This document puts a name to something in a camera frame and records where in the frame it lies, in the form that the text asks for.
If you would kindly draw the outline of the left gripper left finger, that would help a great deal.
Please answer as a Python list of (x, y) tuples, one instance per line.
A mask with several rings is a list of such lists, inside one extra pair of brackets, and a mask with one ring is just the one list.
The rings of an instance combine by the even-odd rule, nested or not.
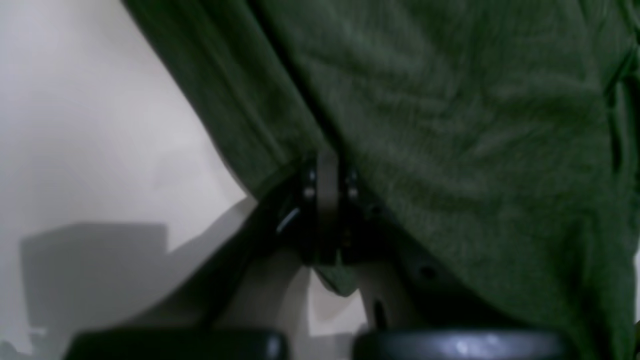
[(317, 260), (319, 155), (276, 184), (240, 228), (160, 303), (78, 335), (66, 360), (290, 360), (277, 324), (302, 266)]

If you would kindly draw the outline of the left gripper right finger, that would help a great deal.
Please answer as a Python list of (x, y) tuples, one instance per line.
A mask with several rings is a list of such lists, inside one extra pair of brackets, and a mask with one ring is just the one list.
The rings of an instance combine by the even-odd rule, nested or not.
[(424, 249), (357, 172), (320, 153), (320, 263), (352, 268), (370, 330), (354, 360), (566, 360), (554, 330), (507, 315)]

